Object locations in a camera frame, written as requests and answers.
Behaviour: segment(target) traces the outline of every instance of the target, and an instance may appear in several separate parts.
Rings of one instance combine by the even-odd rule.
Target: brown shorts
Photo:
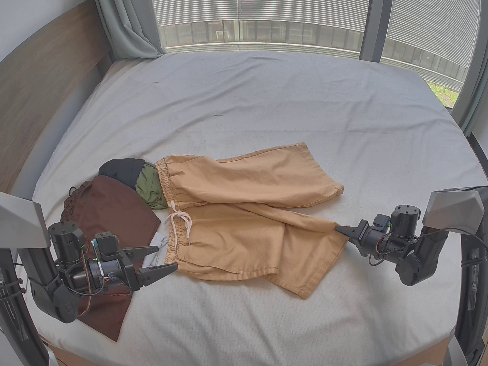
[[[337,223],[290,211],[343,193],[315,162],[305,143],[264,149],[231,159],[175,155],[156,163],[174,217],[165,263],[209,281],[264,277],[302,298],[317,287],[347,238]]]

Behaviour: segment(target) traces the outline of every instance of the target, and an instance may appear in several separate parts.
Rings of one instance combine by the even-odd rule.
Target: bed
[[[71,186],[112,158],[226,158],[305,141],[343,196],[302,212],[356,225],[437,189],[486,184],[460,129],[412,71],[278,52],[184,53],[114,63],[54,151],[33,200],[57,222]],[[156,212],[161,220],[167,211]],[[167,225],[159,232],[167,234]],[[455,324],[459,236],[413,287],[353,245],[307,300],[263,280],[172,274],[133,297],[118,342],[27,304],[40,335],[100,365],[388,365]]]

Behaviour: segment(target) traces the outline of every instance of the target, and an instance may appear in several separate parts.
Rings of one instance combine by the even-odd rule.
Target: green cloth
[[[158,170],[154,164],[146,162],[136,181],[136,192],[153,210],[167,209],[168,204],[161,190]]]

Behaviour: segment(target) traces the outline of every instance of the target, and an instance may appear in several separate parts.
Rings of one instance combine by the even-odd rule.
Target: white bed sheet
[[[433,190],[486,183],[461,131],[412,71],[308,54],[188,53],[114,64],[34,200],[49,224],[70,187],[112,158],[226,158],[301,141],[344,184],[343,196],[303,212],[341,224],[397,204],[423,211]],[[263,279],[175,273],[134,294],[117,343],[80,321],[50,318],[31,297],[28,306],[43,337],[100,365],[387,365],[448,335],[459,290],[459,236],[451,234],[435,275],[413,287],[390,263],[370,267],[352,244],[306,301]]]

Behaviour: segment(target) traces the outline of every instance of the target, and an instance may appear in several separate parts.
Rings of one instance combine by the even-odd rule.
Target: curtain
[[[161,46],[152,0],[95,0],[114,58],[156,58]]]
[[[465,136],[471,134],[476,118],[488,100],[488,0],[480,1],[479,29],[473,58],[451,113]]]

